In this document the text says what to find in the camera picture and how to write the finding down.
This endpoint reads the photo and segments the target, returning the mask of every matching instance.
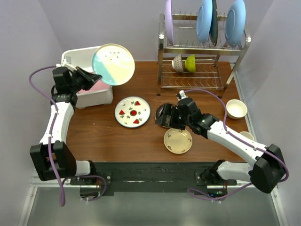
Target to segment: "white bin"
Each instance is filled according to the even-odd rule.
[[[92,56],[100,46],[68,50],[62,54],[62,63],[65,61],[73,66],[78,66],[87,72],[92,70]],[[77,93],[77,108],[95,105],[106,105],[113,101],[112,86],[98,81],[89,91]]]

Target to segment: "dish rack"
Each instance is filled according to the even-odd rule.
[[[197,14],[173,14],[174,21],[174,44],[168,43],[165,33],[164,14],[160,14],[159,20],[159,39],[158,39],[158,84],[157,95],[161,95],[161,88],[179,88],[179,89],[219,89],[219,97],[222,98],[224,92],[233,79],[233,76],[246,54],[250,44],[251,36],[249,31],[244,30],[244,35],[240,44],[231,47],[227,44],[225,38],[226,15],[218,15],[218,40],[216,46],[208,38],[207,42],[202,44],[198,41],[196,35]],[[172,68],[170,55],[182,54],[183,64],[187,56],[196,55],[196,72],[191,73],[184,70],[178,73]],[[219,71],[218,61],[220,56],[238,56],[238,59],[223,84]]]

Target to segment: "green cup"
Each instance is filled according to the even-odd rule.
[[[196,60],[194,55],[187,57],[185,60],[185,67],[189,72],[196,72]]]

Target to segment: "brown table surface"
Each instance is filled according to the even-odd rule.
[[[113,102],[76,109],[68,130],[67,145],[77,160],[92,161],[242,161],[242,159],[223,147],[202,136],[192,135],[192,147],[184,154],[169,152],[163,143],[166,128],[155,124],[154,113],[165,102],[177,103],[175,97],[179,89],[162,89],[161,96],[156,95],[158,64],[157,62],[136,62],[132,79],[124,85],[113,87]],[[219,63],[223,82],[230,74],[230,64]],[[129,129],[121,126],[115,119],[114,110],[123,98],[138,96],[145,99],[151,108],[150,119],[141,127]],[[210,113],[219,119],[224,110],[214,97],[203,92],[191,92],[189,97],[195,100],[202,113]],[[234,80],[226,90],[222,100],[239,99]],[[237,132],[247,131],[245,119],[227,119],[227,125]]]

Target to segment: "dish rack shelf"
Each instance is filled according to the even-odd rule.
[[[246,27],[242,40],[238,46],[231,47],[227,44],[225,39],[226,15],[217,16],[218,40],[216,46],[212,44],[209,38],[206,43],[202,44],[198,41],[196,35],[197,17],[197,15],[193,15],[192,13],[173,14],[174,44],[171,45],[166,38],[164,14],[160,14],[158,39],[158,96],[161,95],[161,88],[202,88],[220,89],[219,97],[222,98],[251,44],[251,36]],[[171,57],[170,54],[195,54],[196,72],[190,73],[187,70],[184,70],[183,73],[176,72],[171,64],[171,61],[175,56]],[[238,56],[238,59],[224,84],[218,67],[218,61],[221,55]],[[187,57],[182,56],[183,64],[186,58]]]

